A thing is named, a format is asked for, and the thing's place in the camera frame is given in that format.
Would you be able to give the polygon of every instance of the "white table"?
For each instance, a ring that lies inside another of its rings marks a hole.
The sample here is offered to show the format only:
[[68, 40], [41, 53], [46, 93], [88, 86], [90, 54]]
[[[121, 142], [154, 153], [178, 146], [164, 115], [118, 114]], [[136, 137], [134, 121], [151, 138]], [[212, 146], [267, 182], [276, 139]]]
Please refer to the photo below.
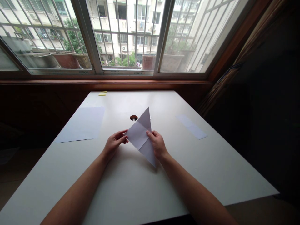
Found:
[[[130, 128], [149, 106], [151, 126], [170, 154], [223, 205], [277, 194], [227, 141], [175, 91], [91, 92], [80, 107], [106, 108], [99, 137], [52, 143], [0, 212], [0, 224], [40, 224], [102, 151], [107, 138]], [[175, 117], [185, 114], [208, 137], [196, 139]], [[143, 224], [188, 214], [162, 166], [157, 171], [131, 144], [109, 163], [84, 224]]]

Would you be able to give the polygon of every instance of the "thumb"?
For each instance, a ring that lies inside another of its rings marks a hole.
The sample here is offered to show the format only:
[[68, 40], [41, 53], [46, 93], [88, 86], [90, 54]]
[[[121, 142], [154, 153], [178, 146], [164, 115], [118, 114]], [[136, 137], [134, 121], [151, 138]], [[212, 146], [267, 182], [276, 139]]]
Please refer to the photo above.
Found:
[[148, 135], [148, 137], [150, 138], [151, 141], [155, 141], [156, 138], [150, 131], [146, 131], [146, 134]]
[[128, 136], [123, 136], [121, 137], [119, 140], [117, 140], [118, 145], [122, 144], [124, 141], [126, 141], [126, 139], [128, 138]]

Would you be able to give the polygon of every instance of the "forearm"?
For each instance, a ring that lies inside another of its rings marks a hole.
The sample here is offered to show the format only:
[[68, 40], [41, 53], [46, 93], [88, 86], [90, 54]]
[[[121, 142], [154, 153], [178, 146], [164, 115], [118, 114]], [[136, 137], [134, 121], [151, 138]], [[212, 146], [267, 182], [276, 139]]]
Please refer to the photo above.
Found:
[[56, 203], [41, 224], [81, 224], [106, 164], [107, 160], [102, 155], [98, 156]]
[[160, 161], [197, 223], [237, 224], [214, 195], [169, 154], [160, 159]]

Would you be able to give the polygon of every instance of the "curtain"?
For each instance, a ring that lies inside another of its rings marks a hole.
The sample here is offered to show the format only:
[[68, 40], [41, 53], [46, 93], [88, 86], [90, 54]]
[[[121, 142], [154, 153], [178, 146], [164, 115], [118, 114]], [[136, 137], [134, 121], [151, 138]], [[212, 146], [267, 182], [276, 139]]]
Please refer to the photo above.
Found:
[[271, 2], [240, 51], [234, 64], [223, 74], [200, 103], [198, 113], [202, 117], [205, 117], [209, 110], [216, 104], [218, 98], [225, 92], [226, 88], [238, 74], [239, 69], [247, 58], [265, 41], [266, 37], [281, 23], [281, 21], [294, 10], [292, 4], [290, 4], [290, 7], [287, 6], [288, 2], [289, 0], [273, 0]]

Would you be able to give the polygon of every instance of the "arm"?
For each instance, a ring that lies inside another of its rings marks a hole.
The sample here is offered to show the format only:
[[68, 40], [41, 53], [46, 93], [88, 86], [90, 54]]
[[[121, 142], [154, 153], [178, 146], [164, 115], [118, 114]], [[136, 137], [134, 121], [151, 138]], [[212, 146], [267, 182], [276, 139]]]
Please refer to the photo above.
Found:
[[163, 137], [147, 131], [160, 161], [187, 209], [198, 224], [237, 224], [225, 207], [168, 153]]
[[101, 154], [56, 203], [41, 224], [81, 224], [107, 163], [111, 160], [121, 143], [128, 142], [119, 131], [110, 136]]

